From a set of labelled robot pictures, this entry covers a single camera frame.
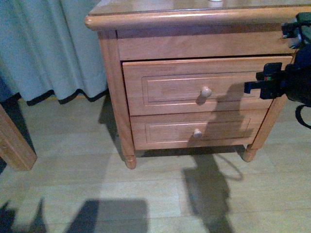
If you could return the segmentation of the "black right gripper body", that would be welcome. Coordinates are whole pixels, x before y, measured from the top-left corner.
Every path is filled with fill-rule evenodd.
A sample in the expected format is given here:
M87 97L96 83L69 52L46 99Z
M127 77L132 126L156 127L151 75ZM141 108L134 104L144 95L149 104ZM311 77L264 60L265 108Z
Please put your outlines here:
M294 62L282 70L282 63L266 63L257 80L244 83L244 93L260 89L263 100L286 95L291 101L311 105L311 14L299 13L291 22L281 25L282 38L288 39L288 47L294 50Z

